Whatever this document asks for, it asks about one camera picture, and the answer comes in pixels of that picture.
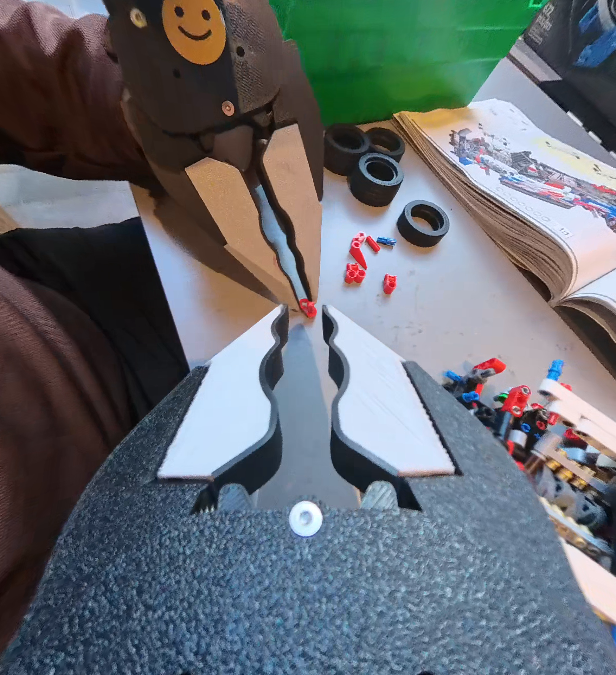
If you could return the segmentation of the person's left hand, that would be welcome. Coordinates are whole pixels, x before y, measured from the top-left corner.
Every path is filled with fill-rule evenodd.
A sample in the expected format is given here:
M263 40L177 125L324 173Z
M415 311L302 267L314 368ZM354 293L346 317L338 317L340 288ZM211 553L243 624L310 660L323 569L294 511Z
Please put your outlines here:
M251 165L254 150L254 130L243 124L214 136L212 157L245 172Z

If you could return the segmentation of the black toy tyre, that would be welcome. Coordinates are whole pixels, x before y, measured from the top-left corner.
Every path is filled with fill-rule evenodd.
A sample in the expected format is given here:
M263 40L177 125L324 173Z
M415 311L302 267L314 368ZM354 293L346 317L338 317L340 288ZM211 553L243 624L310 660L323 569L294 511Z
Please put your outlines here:
M323 162L332 173L348 176L371 148L369 136L358 126L335 123L325 130Z
M366 130L365 135L370 141L373 153L388 156L397 163L404 156L406 150L405 141L397 132L379 126Z
M366 153L355 164L348 184L359 202L370 207L386 207L395 198L403 180L403 169L393 158Z
M399 234L420 248L435 247L449 232L448 215L426 200L408 202L397 219Z

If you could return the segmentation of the grey desk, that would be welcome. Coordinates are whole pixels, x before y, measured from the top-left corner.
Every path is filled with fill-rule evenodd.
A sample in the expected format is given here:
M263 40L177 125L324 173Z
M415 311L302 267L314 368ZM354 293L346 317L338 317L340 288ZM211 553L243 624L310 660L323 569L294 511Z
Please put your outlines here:
M387 208L353 198L346 179L324 173L321 287L330 304L418 363L437 381L448 369L498 357L504 374L493 377L488 396L507 387L537 387L555 359L565 361L563 382L616 421L616 379L573 328L503 255L426 164L407 150L403 185ZM154 200L132 187L136 207L158 268L169 308L190 367L200 365L271 310L271 303L191 258L155 216ZM352 236L359 231L393 237L405 204L430 201L447 212L450 231L432 249L398 239L393 249L367 257L361 286L343 273ZM385 274L397 289L383 292ZM330 412L336 394L328 375L328 346L321 315L290 318L282 353L284 375L275 388L283 436L278 472L258 492L261 509L283 509L309 496L333 508L354 508L357 493L332 465Z

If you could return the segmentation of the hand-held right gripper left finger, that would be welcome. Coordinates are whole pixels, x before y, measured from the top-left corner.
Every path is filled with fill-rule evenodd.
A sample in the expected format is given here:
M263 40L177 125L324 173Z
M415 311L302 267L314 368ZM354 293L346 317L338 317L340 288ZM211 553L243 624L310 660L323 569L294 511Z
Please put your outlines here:
M282 432L274 388L287 338L288 308L281 305L209 360L158 480L217 489L237 483L253 494L276 474Z

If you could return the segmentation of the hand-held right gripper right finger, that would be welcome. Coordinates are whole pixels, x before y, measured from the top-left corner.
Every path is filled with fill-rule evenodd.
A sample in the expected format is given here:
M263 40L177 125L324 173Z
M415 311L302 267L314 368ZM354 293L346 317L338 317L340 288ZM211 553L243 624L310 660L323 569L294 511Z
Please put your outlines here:
M332 305L322 306L332 401L330 456L364 494L375 482L410 494L416 478L456 475L456 464L408 372L409 362Z

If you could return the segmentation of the person's left forearm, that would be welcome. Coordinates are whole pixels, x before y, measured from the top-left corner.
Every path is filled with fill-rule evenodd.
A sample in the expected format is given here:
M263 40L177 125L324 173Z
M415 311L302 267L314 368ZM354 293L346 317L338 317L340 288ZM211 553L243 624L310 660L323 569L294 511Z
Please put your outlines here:
M0 1L0 165L151 186L106 28L102 15L73 19L45 3Z

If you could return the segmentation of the green plastic bin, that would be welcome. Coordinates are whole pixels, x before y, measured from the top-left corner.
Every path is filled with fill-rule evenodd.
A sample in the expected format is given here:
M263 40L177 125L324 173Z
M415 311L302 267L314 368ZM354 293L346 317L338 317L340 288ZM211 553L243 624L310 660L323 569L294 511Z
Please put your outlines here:
M325 126L464 107L545 1L270 1Z

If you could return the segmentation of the toy brick race car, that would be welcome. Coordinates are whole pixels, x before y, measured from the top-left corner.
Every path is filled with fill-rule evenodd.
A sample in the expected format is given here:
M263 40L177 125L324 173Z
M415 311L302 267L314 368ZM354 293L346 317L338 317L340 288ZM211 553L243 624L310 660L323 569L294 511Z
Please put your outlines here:
M445 371L443 386L528 476L563 542L616 577L616 422L560 381L563 365L552 362L539 403L527 385L482 401L487 380L506 369L496 358L464 374Z

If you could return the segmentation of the person's brown shirt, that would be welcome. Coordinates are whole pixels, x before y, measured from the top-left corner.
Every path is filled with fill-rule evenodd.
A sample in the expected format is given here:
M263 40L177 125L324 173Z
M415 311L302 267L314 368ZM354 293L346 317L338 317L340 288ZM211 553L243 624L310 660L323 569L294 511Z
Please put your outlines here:
M85 486L131 427L100 329L61 294L0 266L0 653Z

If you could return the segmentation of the toy car instruction booklet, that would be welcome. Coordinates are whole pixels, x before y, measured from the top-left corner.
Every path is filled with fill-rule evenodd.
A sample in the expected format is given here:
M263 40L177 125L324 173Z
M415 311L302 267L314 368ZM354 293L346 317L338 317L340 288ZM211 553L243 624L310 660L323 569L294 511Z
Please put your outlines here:
M513 104L402 111L393 122L486 235L563 300L616 293L616 168L540 130Z

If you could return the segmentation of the black trousers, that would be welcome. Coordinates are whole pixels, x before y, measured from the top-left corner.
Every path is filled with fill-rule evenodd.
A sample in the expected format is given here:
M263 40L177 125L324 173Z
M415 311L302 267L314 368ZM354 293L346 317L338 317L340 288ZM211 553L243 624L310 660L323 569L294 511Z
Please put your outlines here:
M108 360L133 425L188 375L139 217L0 234L0 267L43 302L97 369Z

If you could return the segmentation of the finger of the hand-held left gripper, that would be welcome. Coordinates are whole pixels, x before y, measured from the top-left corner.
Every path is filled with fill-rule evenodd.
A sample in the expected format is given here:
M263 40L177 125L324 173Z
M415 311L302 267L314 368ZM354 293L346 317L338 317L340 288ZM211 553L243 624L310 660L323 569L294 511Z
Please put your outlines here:
M240 170L205 158L185 173L222 235L224 248L280 303L298 307L293 285L264 237L261 214Z
M260 159L263 191L287 242L289 267L305 298L320 288L322 207L298 123L273 131Z

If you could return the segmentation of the black toy set box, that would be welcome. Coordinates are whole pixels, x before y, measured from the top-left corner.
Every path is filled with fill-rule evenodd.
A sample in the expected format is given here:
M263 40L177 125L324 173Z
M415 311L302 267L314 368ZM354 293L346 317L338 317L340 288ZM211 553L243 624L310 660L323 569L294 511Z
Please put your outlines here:
M508 58L616 158L616 1L526 1Z

